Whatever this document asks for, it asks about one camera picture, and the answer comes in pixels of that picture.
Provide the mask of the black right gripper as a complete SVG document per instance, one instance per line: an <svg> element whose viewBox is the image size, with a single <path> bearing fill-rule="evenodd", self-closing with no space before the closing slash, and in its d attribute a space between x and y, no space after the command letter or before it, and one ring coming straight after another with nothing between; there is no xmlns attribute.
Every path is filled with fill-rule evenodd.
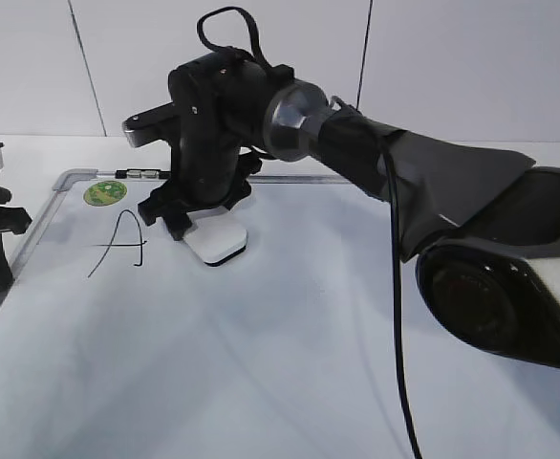
<svg viewBox="0 0 560 459"><path fill-rule="evenodd" d="M171 177L139 205L147 225L162 218L175 241L193 226L188 213L231 208L248 196L247 177L261 163L244 146L262 148L265 114L276 94L293 84L286 64L266 66L237 53L210 53L172 70L170 102L180 116L172 144Z"/></svg>

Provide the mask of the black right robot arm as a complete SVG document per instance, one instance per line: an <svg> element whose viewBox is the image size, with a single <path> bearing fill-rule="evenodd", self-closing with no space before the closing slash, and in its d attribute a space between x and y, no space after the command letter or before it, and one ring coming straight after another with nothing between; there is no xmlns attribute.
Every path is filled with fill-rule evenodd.
<svg viewBox="0 0 560 459"><path fill-rule="evenodd" d="M128 118L135 147L171 149L167 181L139 206L175 237L191 212L231 208L263 159L312 158L396 212L398 256L453 336L560 368L560 168L370 120L287 66L205 55L173 70L171 100Z"/></svg>

